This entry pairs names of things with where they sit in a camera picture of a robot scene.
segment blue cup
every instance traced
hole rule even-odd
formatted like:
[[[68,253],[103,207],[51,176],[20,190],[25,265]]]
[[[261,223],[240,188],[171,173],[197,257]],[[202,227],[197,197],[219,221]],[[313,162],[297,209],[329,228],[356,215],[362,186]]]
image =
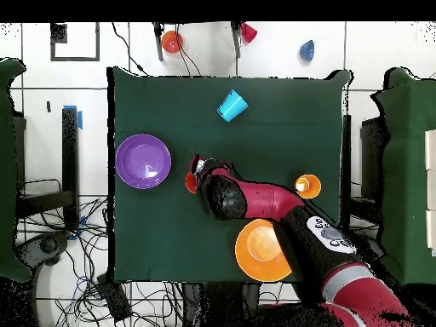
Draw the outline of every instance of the blue cup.
[[[248,107],[245,100],[236,91],[231,90],[217,111],[226,122],[230,122]]]
[[[315,52],[315,43],[313,40],[309,40],[304,43],[300,48],[300,57],[305,61],[312,61],[313,53]]]

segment red cup on floor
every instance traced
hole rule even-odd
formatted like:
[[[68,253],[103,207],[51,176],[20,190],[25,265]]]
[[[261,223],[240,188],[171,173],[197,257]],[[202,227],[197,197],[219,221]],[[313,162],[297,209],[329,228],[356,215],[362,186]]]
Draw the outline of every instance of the red cup on floor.
[[[183,38],[181,34],[178,34],[179,43],[183,46]],[[175,31],[171,30],[169,32],[165,32],[161,39],[162,48],[169,53],[177,53],[180,51],[179,44],[177,43],[177,38],[175,37]]]
[[[243,23],[241,26],[241,34],[247,43],[251,43],[257,35],[257,30],[253,29],[250,25]]]

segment purple plate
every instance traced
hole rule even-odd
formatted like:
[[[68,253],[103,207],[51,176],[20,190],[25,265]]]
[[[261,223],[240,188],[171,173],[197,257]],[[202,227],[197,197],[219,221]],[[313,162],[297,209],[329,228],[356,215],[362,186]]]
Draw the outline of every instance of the purple plate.
[[[167,146],[152,135],[132,135],[117,150],[119,177],[129,186],[153,188],[164,181],[171,168]]]

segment floor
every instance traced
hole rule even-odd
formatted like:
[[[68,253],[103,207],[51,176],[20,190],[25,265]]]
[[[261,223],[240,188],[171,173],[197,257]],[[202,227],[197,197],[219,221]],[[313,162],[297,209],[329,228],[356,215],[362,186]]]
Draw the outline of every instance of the floor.
[[[352,185],[352,193],[358,196],[361,181],[359,129],[363,120],[379,114],[370,95],[382,88],[384,73],[393,66],[405,66],[418,77],[430,77],[436,72],[435,22],[248,23],[258,33],[252,43],[241,43],[238,60],[241,77],[325,78],[334,70],[353,71],[348,111],[353,125],[352,181],[357,183]],[[67,25],[67,43],[56,44],[56,56],[95,56],[95,24]],[[146,72],[153,76],[187,75],[180,54],[164,51],[163,61],[158,61],[151,23],[115,23],[115,27],[125,38],[131,57]],[[49,34],[49,24],[0,24],[0,58],[19,58],[26,65],[26,71],[13,81],[10,90],[15,110],[24,112],[27,119],[26,180],[54,178],[61,181],[60,111],[63,106],[76,105],[83,113],[83,128],[79,130],[80,203],[104,201],[107,195],[106,67],[119,66],[139,75],[141,72],[129,60],[128,47],[115,35],[111,23],[100,23],[100,61],[50,61]],[[203,76],[235,76],[235,49],[229,21],[182,25],[180,34],[184,39],[183,49]],[[306,63],[298,52],[310,39],[315,42],[315,53],[313,61]],[[197,75],[195,66],[186,62],[191,74]],[[26,186],[26,192],[50,192],[56,187],[53,181],[32,183]],[[92,204],[84,205],[82,215],[87,215],[91,208]],[[100,211],[94,212],[88,223],[105,225]],[[31,238],[40,228],[32,225],[32,221],[24,223],[22,220],[18,242]],[[89,241],[93,235],[86,233],[83,237]],[[107,240],[94,238],[93,242],[96,239],[99,250],[93,251],[92,259],[95,273],[99,275],[107,267]],[[72,259],[77,273],[84,275],[83,249],[77,240],[70,240],[67,250],[71,258],[63,254],[57,265],[44,267],[41,272],[37,285],[41,327],[55,327],[61,315],[59,305],[67,307],[72,297],[77,297],[75,290],[80,289]],[[164,288],[162,283],[126,284],[129,301],[140,315],[167,314],[171,307],[164,297]],[[261,292],[266,292],[261,295],[263,302],[276,301],[276,297],[282,302],[297,301],[289,284],[263,284]],[[144,301],[144,295],[150,294]],[[175,297],[181,304],[180,295]],[[99,310],[99,316],[107,314],[104,307]],[[174,313],[167,318],[153,316],[152,319],[160,325],[165,322],[175,326]],[[113,320],[100,322],[100,327],[134,325],[151,327],[137,316],[126,324],[114,324]],[[82,322],[77,327],[97,326]]]

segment table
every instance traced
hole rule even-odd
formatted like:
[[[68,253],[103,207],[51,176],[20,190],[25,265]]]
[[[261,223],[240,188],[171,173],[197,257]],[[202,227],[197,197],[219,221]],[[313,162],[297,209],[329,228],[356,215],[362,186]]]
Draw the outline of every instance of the table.
[[[114,67],[108,77],[115,149],[146,133],[161,139],[172,157],[168,178],[153,189],[134,189],[114,175],[116,280],[254,281],[234,255],[249,221],[208,217],[185,188],[194,153],[234,163],[250,181],[292,186],[297,176],[313,173],[323,184],[317,205],[337,220],[341,92],[348,71],[328,80],[137,77]],[[249,108],[227,123],[216,109],[231,89]],[[284,281],[298,280],[293,272]]]

